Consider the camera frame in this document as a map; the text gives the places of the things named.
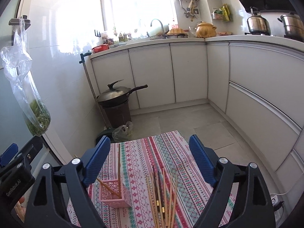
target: pink plastic basket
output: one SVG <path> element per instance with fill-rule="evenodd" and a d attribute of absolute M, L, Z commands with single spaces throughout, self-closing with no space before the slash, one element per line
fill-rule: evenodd
<path fill-rule="evenodd" d="M 103 180 L 112 190 L 118 193 L 118 179 Z M 113 208 L 131 207 L 130 192 L 121 181 L 121 199 L 100 184 L 99 200 Z"/>

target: window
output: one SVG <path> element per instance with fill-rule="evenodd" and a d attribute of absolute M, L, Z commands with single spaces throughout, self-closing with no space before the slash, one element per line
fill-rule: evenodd
<path fill-rule="evenodd" d="M 163 24 L 176 20 L 174 0 L 102 0 L 105 29 L 111 35 L 119 33 L 132 35 L 136 30 L 150 26 L 152 19 Z"/>

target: faucet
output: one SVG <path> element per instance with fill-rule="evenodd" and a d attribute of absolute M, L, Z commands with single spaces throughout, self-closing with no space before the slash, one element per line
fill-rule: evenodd
<path fill-rule="evenodd" d="M 159 19 L 153 19 L 153 20 L 151 21 L 150 26 L 152 26 L 152 22 L 153 22 L 154 20 L 158 20 L 159 23 L 161 24 L 161 30 L 162 30 L 162 33 L 163 33 L 163 37 L 164 37 L 164 39 L 165 39 L 165 38 L 166 38 L 166 35 L 165 35 L 165 31 L 164 31 L 164 26 L 163 26 L 162 22 L 161 22 Z"/>

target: screw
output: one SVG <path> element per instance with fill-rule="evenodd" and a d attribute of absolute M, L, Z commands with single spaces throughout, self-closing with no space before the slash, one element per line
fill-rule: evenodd
<path fill-rule="evenodd" d="M 252 168 L 254 168 L 254 169 L 255 169 L 255 168 L 257 168 L 257 164 L 256 164 L 256 163 L 254 163 L 254 162 L 251 162 L 251 163 L 250 163 L 250 167 L 252 167 Z"/>
<path fill-rule="evenodd" d="M 50 164 L 49 164 L 49 163 L 46 163 L 46 164 L 44 164 L 44 165 L 42 166 L 42 168 L 45 169 L 45 170 L 48 169 L 49 167 L 50 167 Z"/>
<path fill-rule="evenodd" d="M 228 159 L 226 159 L 226 158 L 220 158 L 219 161 L 220 161 L 222 164 L 227 164 L 227 163 L 228 163 Z"/>
<path fill-rule="evenodd" d="M 79 164 L 80 159 L 79 158 L 75 158 L 72 160 L 72 164 Z"/>

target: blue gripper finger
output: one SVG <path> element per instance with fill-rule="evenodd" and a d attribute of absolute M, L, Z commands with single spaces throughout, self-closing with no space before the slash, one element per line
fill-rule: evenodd
<path fill-rule="evenodd" d="M 4 166 L 8 165 L 17 152 L 18 152 L 17 144 L 13 143 L 12 145 L 10 145 L 5 150 L 5 152 L 0 156 L 0 166 L 4 167 Z"/>
<path fill-rule="evenodd" d="M 189 147 L 205 182 L 214 187 L 217 183 L 215 166 L 218 156 L 211 148 L 205 147 L 197 135 L 190 136 Z"/>
<path fill-rule="evenodd" d="M 110 152 L 111 142 L 106 136 L 103 136 L 95 148 L 88 149 L 81 160 L 84 166 L 83 185 L 87 188 L 96 181 L 96 178 Z"/>

